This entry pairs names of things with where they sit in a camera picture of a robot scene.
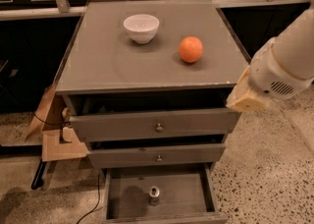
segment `orange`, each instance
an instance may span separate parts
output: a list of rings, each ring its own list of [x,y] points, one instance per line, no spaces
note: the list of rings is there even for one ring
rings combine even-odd
[[[185,62],[194,63],[203,54],[203,43],[197,37],[186,37],[180,43],[179,54]]]

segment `bowl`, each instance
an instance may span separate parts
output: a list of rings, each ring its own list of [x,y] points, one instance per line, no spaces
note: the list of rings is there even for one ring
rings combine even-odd
[[[138,44],[146,44],[155,37],[159,20],[150,15],[134,15],[125,19],[124,27],[132,40]]]

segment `floor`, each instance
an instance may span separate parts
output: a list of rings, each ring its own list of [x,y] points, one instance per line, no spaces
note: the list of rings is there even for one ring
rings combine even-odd
[[[0,116],[0,144],[26,142],[30,113]],[[267,111],[243,113],[211,174],[220,211],[236,223],[314,223],[314,86]],[[88,159],[48,164],[30,188],[40,157],[0,156],[0,224],[75,224],[98,200]],[[103,198],[104,182],[100,180]],[[80,223],[99,223],[103,203]]]

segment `white robot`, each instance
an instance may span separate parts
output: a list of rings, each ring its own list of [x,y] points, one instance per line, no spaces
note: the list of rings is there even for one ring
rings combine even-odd
[[[227,99],[235,111],[268,107],[286,100],[314,81],[314,0],[279,36],[271,38],[252,58]]]

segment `speaker grille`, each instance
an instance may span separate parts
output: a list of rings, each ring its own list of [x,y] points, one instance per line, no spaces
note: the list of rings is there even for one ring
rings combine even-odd
[[[293,87],[283,82],[272,82],[271,88],[273,92],[282,95],[293,93]]]

